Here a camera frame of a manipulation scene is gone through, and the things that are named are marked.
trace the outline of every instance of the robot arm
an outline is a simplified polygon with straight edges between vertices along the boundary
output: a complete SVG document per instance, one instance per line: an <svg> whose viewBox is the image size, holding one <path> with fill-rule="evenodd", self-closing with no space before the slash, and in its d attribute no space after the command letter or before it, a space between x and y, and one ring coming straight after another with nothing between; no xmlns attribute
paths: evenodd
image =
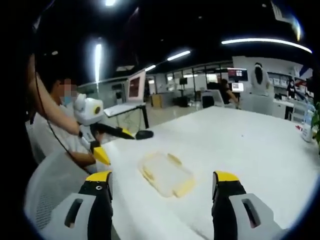
<svg viewBox="0 0 320 240"><path fill-rule="evenodd" d="M112 127L103 122L104 104L101 100L79 94L73 104L74 117L80 123L79 138L82 145L93 154L93 157L105 165L110 165L108 155L95 138L95 133L106 133L114 137L131 139L135 137L126 129Z"/></svg>

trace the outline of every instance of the hand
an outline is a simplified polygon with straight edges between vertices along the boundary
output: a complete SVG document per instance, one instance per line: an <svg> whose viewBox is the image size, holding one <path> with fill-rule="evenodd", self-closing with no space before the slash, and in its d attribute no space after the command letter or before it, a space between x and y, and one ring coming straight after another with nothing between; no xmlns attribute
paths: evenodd
<svg viewBox="0 0 320 240"><path fill-rule="evenodd" d="M99 133L98 131L95 133L94 135L95 139L98 140L100 143L102 142L102 140L104 139L104 134L103 133Z"/></svg>

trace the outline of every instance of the table leg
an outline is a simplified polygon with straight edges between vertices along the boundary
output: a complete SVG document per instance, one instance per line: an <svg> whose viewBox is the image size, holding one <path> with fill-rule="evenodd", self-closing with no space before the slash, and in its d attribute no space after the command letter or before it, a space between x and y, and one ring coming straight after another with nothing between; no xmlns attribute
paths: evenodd
<svg viewBox="0 0 320 240"><path fill-rule="evenodd" d="M143 120L144 120L145 129L148 129L148 128L149 128L149 122L148 122L148 116L147 116L146 106L142 106L142 107L141 107L141 110L142 110L142 115L143 115Z"/></svg>

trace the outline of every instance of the desk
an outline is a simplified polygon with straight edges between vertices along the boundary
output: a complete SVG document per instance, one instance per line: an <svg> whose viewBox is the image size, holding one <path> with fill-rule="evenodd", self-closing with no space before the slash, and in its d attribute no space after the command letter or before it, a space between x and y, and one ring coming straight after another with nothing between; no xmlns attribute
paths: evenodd
<svg viewBox="0 0 320 240"><path fill-rule="evenodd" d="M272 116L281 119L289 119L289 112L292 113L294 104L289 101L273 99Z"/></svg>
<svg viewBox="0 0 320 240"><path fill-rule="evenodd" d="M121 114L125 114L125 113L128 113L128 112L134 111L136 109L141 109L142 110L144 126L145 126L145 129L148 129L149 128L149 121L148 121L148 115L147 115L147 109L146 109L146 103L145 102L141 103L141 105L137 105L135 102L132 102L132 103L131 102L126 102L124 104L108 107L108 108L106 108L104 110L104 113L108 118L113 118L113 117L117 117L117 116L119 116Z"/></svg>
<svg viewBox="0 0 320 240"><path fill-rule="evenodd" d="M212 106L151 130L150 139L103 145L113 167L113 225L122 240L203 240L193 229L213 240L217 170L237 175L280 227L289 228L319 176L317 144L305 142L294 123L272 116ZM192 170L197 184L189 194L163 198L142 177L137 162L156 151L176 155Z"/></svg>

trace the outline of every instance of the person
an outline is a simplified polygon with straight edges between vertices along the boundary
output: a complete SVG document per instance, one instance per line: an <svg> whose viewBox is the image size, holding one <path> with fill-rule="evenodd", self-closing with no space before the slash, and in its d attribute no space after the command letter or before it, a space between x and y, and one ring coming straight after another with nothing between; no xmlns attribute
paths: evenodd
<svg viewBox="0 0 320 240"><path fill-rule="evenodd" d="M72 113L64 106L68 105L69 102L67 102L67 100L71 100L72 98L70 97L73 97L72 92L74 91L72 89L74 89L74 85L71 83L71 80L69 78L56 79L55 77L46 77L44 86L60 111L66 116L72 116ZM70 134L54 124L50 124L50 126L43 116L39 113L35 114L33 135L46 157L55 151L64 150L64 146L70 152L73 160L79 167L84 168L91 173L97 171L94 157L81 144L80 139L77 136ZM97 133L95 137L98 140L101 140L100 134Z"/></svg>
<svg viewBox="0 0 320 240"><path fill-rule="evenodd" d="M269 86L268 73L263 70L262 64L257 62L251 73L251 93L260 96L268 96Z"/></svg>
<svg viewBox="0 0 320 240"><path fill-rule="evenodd" d="M288 87L286 88L286 96L290 99L296 99L295 81L292 77L289 78Z"/></svg>
<svg viewBox="0 0 320 240"><path fill-rule="evenodd" d="M224 104L230 104L230 100L232 100L235 104L235 107L239 109L239 101L234 93L230 90L228 81L224 78L220 80L219 91Z"/></svg>
<svg viewBox="0 0 320 240"><path fill-rule="evenodd" d="M76 119L66 115L52 100L39 74L35 69L35 56L32 55L27 67L27 90L34 102L35 110L53 124L64 129L69 134L78 135L79 125Z"/></svg>

